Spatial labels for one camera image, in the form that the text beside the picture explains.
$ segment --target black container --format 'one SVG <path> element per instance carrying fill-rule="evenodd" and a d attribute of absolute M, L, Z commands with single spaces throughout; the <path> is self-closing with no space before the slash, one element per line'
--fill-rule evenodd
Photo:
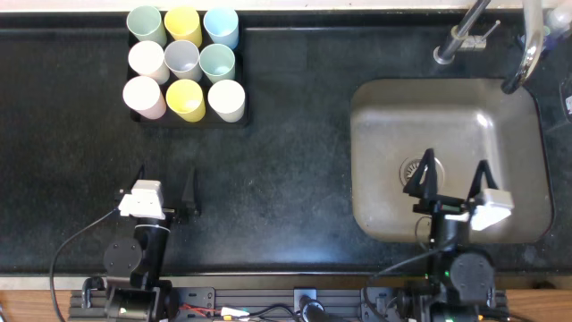
<path fill-rule="evenodd" d="M 213 40 L 209 37 L 208 33 L 206 32 L 205 26 L 203 26 L 202 21 L 203 21 L 204 14 L 200 14 L 199 16 L 200 16 L 200 21 L 201 21 L 203 43 L 198 48 L 198 50 L 200 52 L 202 52 L 202 50 L 206 46 L 213 44 Z M 165 29 L 165 33 L 167 34 L 167 44 L 165 45 L 164 49 L 167 48 L 167 46 L 169 46 L 169 44 L 171 44 L 174 41 L 171 34 L 169 34 L 169 31 L 167 31 Z M 156 120 L 149 120 L 145 116 L 137 113 L 136 111 L 134 111 L 130 108 L 131 120 L 133 120 L 134 122 L 137 122 L 141 125 L 168 127 L 168 128 L 240 129 L 240 128 L 245 127 L 248 124 L 248 121 L 250 119 L 250 108 L 248 106 L 248 91 L 247 91 L 247 88 L 245 86 L 246 82 L 245 82 L 245 78 L 244 78 L 244 65 L 243 65 L 243 59 L 242 59 L 242 48 L 244 47 L 243 46 L 243 43 L 244 43 L 243 35 L 244 35 L 244 33 L 242 32 L 241 25 L 239 25 L 239 45 L 232 50 L 234 52 L 234 57 L 235 57 L 235 77 L 234 77 L 234 80 L 237 81 L 242 86 L 242 88 L 244 88 L 245 93 L 246 93 L 246 97 L 245 97 L 244 115 L 237 122 L 228 123 L 228 122 L 224 121 L 214 111 L 214 109 L 208 104 L 207 94 L 208 94 L 208 91 L 210 90 L 210 88 L 213 86 L 213 83 L 208 79 L 208 77 L 206 77 L 205 74 L 203 74 L 203 77 L 201 78 L 201 80 L 198 81 L 198 85 L 203 90 L 203 99 L 205 100 L 205 106 L 206 106 L 205 117 L 203 117 L 200 121 L 194 122 L 194 123 L 187 122 L 187 121 L 183 120 L 180 116 L 178 116 L 173 110 L 171 110 L 171 108 L 169 108 L 169 106 L 167 107 L 167 111 L 165 112 L 165 114 Z M 135 46 L 135 44 L 137 44 L 138 42 L 139 41 L 137 40 L 137 38 L 135 36 L 133 36 L 133 34 L 130 33 L 130 35 L 129 35 L 129 48 Z M 139 75 L 135 71 L 133 71 L 131 69 L 131 67 L 128 65 L 127 81 L 129 81 L 133 77 L 137 77 L 137 76 L 139 76 Z M 163 97 L 166 97 L 166 92 L 167 92 L 167 89 L 169 88 L 169 86 L 171 86 L 171 84 L 173 84 L 174 82 L 176 82 L 178 80 L 179 80 L 179 78 L 177 76 L 175 76 L 172 72 L 170 72 L 169 80 L 165 84 L 159 85 L 159 87 L 161 88 L 161 92 L 163 93 Z"/>

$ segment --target black countertop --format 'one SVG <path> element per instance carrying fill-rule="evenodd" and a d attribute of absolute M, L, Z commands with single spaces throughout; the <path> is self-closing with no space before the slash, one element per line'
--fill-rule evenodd
<path fill-rule="evenodd" d="M 29 28 L 22 20 L 7 26 L 4 20 L 0 273 L 45 274 L 60 243 L 109 211 L 114 192 L 141 163 L 149 179 L 164 183 L 167 196 L 181 193 L 191 164 L 199 172 L 203 214 L 172 226 L 167 275 L 366 272 L 409 258 L 420 251 L 416 245 L 376 241 L 352 215 L 349 101 L 359 85 L 380 78 L 504 78 L 521 57 L 519 16 L 502 16 L 507 23 L 485 51 L 439 66 L 433 49 L 459 14 L 298 19 L 244 13 L 253 114 L 242 130 L 134 123 L 122 102 L 124 15 L 104 24 L 74 22 L 72 28 L 38 17 L 34 23 L 47 28 Z M 476 32 L 496 18 L 485 17 Z M 322 22 L 328 28 L 316 28 Z M 289 25 L 312 28 L 284 28 Z M 568 41 L 542 60 L 526 84 L 540 108 L 554 224 L 536 243 L 486 246 L 503 272 L 572 268 L 572 125 L 559 95 L 560 83 L 572 77 L 570 57 Z M 69 246 L 57 271 L 103 272 L 105 248 L 131 236 L 133 225 L 126 218 L 106 220 Z"/>

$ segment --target chrome faucet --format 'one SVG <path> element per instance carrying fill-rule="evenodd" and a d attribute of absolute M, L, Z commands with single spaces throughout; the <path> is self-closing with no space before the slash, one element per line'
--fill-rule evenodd
<path fill-rule="evenodd" d="M 490 2 L 491 0 L 477 0 L 465 15 L 465 18 L 463 18 L 461 23 L 450 30 L 450 34 L 445 40 L 445 44 L 443 44 L 443 46 L 436 47 L 433 51 L 433 57 L 437 63 L 452 63 L 455 58 L 455 53 L 466 47 L 471 48 L 471 50 L 484 49 L 486 46 L 486 37 L 491 34 L 491 31 L 494 30 L 499 23 L 497 22 L 492 30 L 489 30 L 485 36 L 479 38 L 477 41 L 475 41 L 475 37 L 478 36 L 468 36 L 468 32 Z M 520 62 L 515 75 L 507 78 L 502 83 L 502 91 L 506 94 L 514 93 L 528 79 L 528 76 L 530 76 L 538 63 L 540 53 L 543 50 L 544 21 L 542 1 L 522 0 L 522 5 L 526 25 L 525 49 L 522 61 Z M 477 46 L 468 46 L 467 42 L 472 44 L 476 43 Z"/>

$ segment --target sink basin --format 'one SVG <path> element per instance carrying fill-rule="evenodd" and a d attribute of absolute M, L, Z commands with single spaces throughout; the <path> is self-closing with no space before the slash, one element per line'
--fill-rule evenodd
<path fill-rule="evenodd" d="M 370 236 L 415 241 L 417 199 L 402 190 L 427 148 L 435 150 L 440 194 L 466 198 L 482 159 L 512 193 L 512 215 L 471 232 L 471 242 L 533 242 L 550 228 L 540 124 L 525 89 L 505 95 L 501 80 L 373 80 L 351 108 L 353 211 Z M 418 232 L 426 237 L 429 226 Z"/>

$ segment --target plastic cup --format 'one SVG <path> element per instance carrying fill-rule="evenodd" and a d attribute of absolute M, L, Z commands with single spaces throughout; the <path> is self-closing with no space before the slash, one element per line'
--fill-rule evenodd
<path fill-rule="evenodd" d="M 141 76 L 154 79 L 159 85 L 169 80 L 169 69 L 164 64 L 164 52 L 155 41 L 141 41 L 129 52 L 129 66 Z"/>
<path fill-rule="evenodd" d="M 130 108 L 149 120 L 156 120 L 167 110 L 159 84 L 147 76 L 132 78 L 123 88 L 123 100 Z"/>
<path fill-rule="evenodd" d="M 230 48 L 221 44 L 205 47 L 198 59 L 203 70 L 213 84 L 223 80 L 234 80 L 234 53 Z"/>
<path fill-rule="evenodd" d="M 139 41 L 155 41 L 161 47 L 167 43 L 161 13 L 150 5 L 133 9 L 127 16 L 127 28 Z"/>
<path fill-rule="evenodd" d="M 215 44 L 223 44 L 230 49 L 239 44 L 239 15 L 231 8 L 214 8 L 207 11 L 203 23 Z"/>
<path fill-rule="evenodd" d="M 237 122 L 244 115 L 246 93 L 234 80 L 221 80 L 208 91 L 208 104 L 229 123 Z"/>
<path fill-rule="evenodd" d="M 197 10 L 181 6 L 170 10 L 164 17 L 164 25 L 175 40 L 188 40 L 200 47 L 203 35 Z"/>
<path fill-rule="evenodd" d="M 173 41 L 164 50 L 164 62 L 178 78 L 200 81 L 203 72 L 198 65 L 198 48 L 188 40 Z"/>
<path fill-rule="evenodd" d="M 167 90 L 167 105 L 187 122 L 198 122 L 205 116 L 203 90 L 193 80 L 177 80 Z"/>

